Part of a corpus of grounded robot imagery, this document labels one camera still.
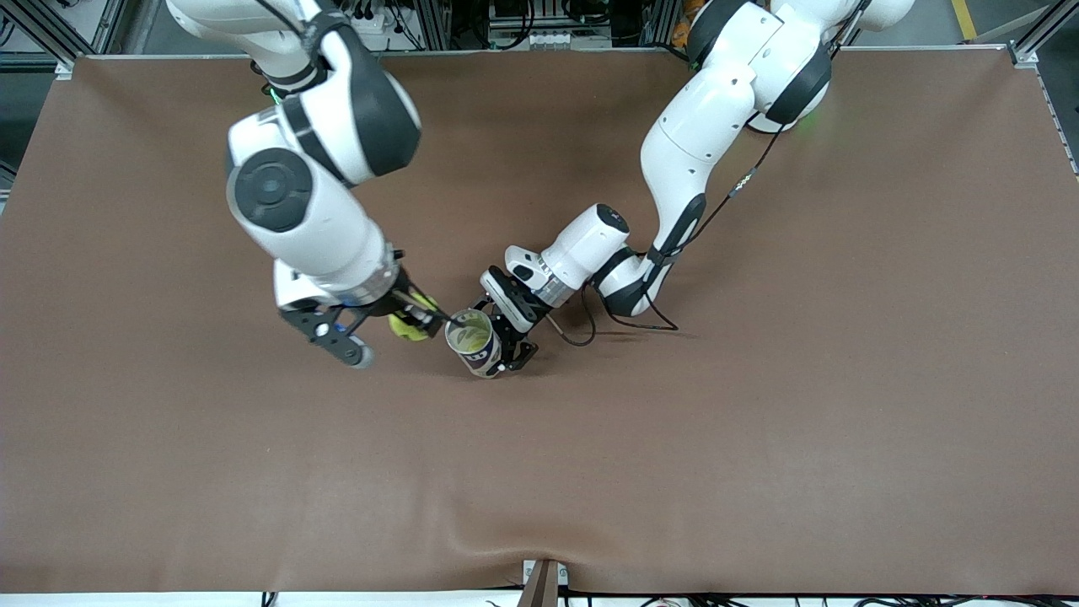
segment yellow stripe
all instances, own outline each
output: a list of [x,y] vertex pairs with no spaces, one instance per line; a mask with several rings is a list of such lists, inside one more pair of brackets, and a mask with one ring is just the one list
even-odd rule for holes
[[959,30],[962,31],[964,40],[978,38],[978,30],[974,29],[974,19],[970,18],[970,9],[967,8],[967,0],[952,0],[952,8],[955,9],[955,18],[959,20]]

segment robotic arm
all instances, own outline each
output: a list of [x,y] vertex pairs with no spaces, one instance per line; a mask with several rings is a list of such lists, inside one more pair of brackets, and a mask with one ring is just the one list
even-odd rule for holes
[[[226,155],[229,208],[275,259],[282,317],[354,368],[373,361],[354,335],[368,317],[433,336],[445,315],[349,191],[408,165],[420,119],[347,17],[325,0],[167,3],[188,31],[250,53],[286,95],[234,124]],[[344,311],[347,325],[338,322]]]
[[[541,253],[510,246],[510,275],[492,265],[480,277],[487,296],[478,302],[480,309],[493,306],[493,326],[503,344],[523,344],[531,356],[535,347],[528,342],[529,331],[587,280],[613,315],[634,317],[648,309],[705,212],[712,168],[743,125],[778,132],[812,111],[832,75],[822,45],[825,32],[856,11],[863,11],[860,27],[889,27],[912,3],[775,1],[774,14],[745,0],[706,4],[687,44],[697,73],[668,104],[641,147],[641,168],[659,215],[652,246],[644,253],[626,246],[629,229],[605,205],[578,216]],[[522,364],[514,356],[514,348],[504,349],[506,369]]]

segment table surface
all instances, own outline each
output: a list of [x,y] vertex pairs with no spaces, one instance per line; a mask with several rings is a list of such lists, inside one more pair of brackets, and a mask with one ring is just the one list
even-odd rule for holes
[[[589,204],[652,239],[672,57],[385,65],[423,141],[355,193],[446,308]],[[0,223],[0,590],[487,588],[540,556],[588,591],[1079,594],[1079,187],[1007,53],[842,53],[668,279],[681,333],[544,327],[495,382],[379,322],[344,369],[277,318],[222,195],[258,85],[53,86]]]

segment gray joint cap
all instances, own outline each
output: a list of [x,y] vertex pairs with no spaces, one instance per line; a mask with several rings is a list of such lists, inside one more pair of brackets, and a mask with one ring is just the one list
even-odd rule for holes
[[308,213],[312,175],[296,152],[270,148],[248,157],[236,175],[236,208],[248,221],[287,232]]

